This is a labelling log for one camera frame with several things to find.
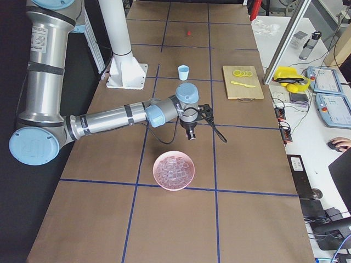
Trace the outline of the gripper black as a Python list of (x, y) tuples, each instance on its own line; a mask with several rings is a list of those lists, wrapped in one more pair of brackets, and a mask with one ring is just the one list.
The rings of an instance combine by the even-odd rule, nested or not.
[(185, 122), (185, 121), (181, 120), (180, 124), (186, 131), (187, 139), (188, 140), (195, 140), (196, 139), (195, 127), (197, 126), (197, 122), (196, 121)]

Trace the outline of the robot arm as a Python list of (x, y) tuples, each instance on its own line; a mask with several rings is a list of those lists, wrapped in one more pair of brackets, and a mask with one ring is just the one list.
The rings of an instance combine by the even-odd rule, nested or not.
[(195, 138), (199, 120), (199, 95), (195, 85), (183, 82), (174, 95), (88, 113), (93, 96), (90, 78), (78, 81), (77, 91), (64, 86), (69, 37), (86, 41), (100, 73), (106, 70), (84, 1), (28, 1), (26, 14), (32, 22), (30, 59), (22, 90), (25, 109), (15, 117), (9, 150), (19, 162), (43, 165), (67, 144), (83, 136), (148, 121), (159, 127), (178, 118), (189, 140)]

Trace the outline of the person hand on mouse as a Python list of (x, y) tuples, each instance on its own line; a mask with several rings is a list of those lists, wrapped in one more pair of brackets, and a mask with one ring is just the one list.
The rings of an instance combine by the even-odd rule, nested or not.
[(331, 140), (337, 146), (346, 146), (347, 150), (351, 147), (351, 140), (344, 137), (336, 137)]

